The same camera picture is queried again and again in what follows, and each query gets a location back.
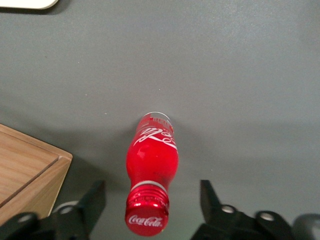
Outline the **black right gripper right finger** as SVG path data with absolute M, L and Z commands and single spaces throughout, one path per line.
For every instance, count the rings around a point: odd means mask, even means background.
M 222 204 L 209 180 L 200 181 L 200 207 L 204 218 L 192 240 L 293 240 L 291 226 L 279 214 L 262 210 L 254 217 Z

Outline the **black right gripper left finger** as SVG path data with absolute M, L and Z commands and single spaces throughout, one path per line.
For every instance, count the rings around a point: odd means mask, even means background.
M 104 180 L 93 183 L 83 197 L 65 202 L 45 218 L 22 212 L 0 226 L 2 240 L 88 240 L 106 206 Z

